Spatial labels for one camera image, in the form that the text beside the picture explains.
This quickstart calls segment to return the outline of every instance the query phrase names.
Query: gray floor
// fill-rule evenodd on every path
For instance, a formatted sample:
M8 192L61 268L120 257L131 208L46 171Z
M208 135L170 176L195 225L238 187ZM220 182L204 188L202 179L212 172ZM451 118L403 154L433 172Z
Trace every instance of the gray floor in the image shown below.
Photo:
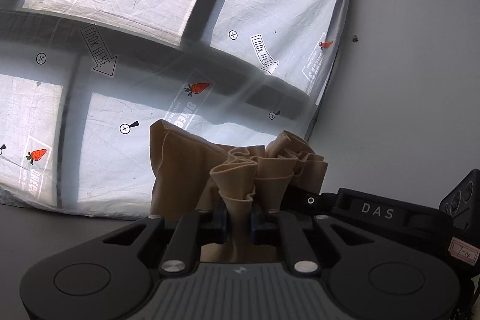
M18 288L30 266L126 224L0 205L0 320L29 320Z

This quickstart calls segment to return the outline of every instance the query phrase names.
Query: circular cap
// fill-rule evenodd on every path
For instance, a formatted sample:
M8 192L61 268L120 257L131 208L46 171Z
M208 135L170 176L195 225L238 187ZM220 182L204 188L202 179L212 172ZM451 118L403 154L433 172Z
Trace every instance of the circular cap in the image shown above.
M162 269L167 272L179 272L185 270L185 263L181 260L167 260L162 264Z
M423 273L409 264L384 263L370 270L370 283L383 293L409 295L419 291L425 284Z
M110 283L110 272L93 263L74 264L60 270L54 278L58 290L69 295L91 295Z
M295 263L294 268L298 272L314 272L318 269L318 264L311 260L301 260Z

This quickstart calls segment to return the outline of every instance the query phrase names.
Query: black device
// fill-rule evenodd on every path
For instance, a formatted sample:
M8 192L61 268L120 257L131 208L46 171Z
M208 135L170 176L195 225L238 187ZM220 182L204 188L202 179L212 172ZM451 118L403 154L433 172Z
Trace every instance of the black device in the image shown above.
M458 187L464 197L471 182L473 204L478 172ZM436 210L289 187L281 210L254 202L250 214L272 263L200 262L201 246L227 240L223 201L175 223L152 215L35 264L20 297L32 320L447 320L471 306L480 274L451 251L476 247L474 216L465 230L442 211L456 190Z

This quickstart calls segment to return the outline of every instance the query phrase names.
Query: white wall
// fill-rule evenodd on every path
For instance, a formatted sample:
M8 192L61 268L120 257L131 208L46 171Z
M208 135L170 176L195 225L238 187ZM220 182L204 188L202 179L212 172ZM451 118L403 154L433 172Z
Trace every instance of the white wall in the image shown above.
M480 168L480 0L351 0L337 60L309 141L322 191L437 208Z

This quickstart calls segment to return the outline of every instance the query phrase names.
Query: folded fabric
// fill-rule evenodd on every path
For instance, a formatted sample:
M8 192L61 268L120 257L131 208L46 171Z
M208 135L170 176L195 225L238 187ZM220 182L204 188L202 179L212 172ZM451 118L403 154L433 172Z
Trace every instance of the folded fabric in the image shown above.
M280 209L289 184L318 194L328 165L286 130L266 147L235 147L210 143L165 120L150 126L150 161L156 178L151 214L177 221L185 211L214 209L224 200L231 234L225 244L203 246L203 262L275 261L275 247L249 241L254 198L267 211Z

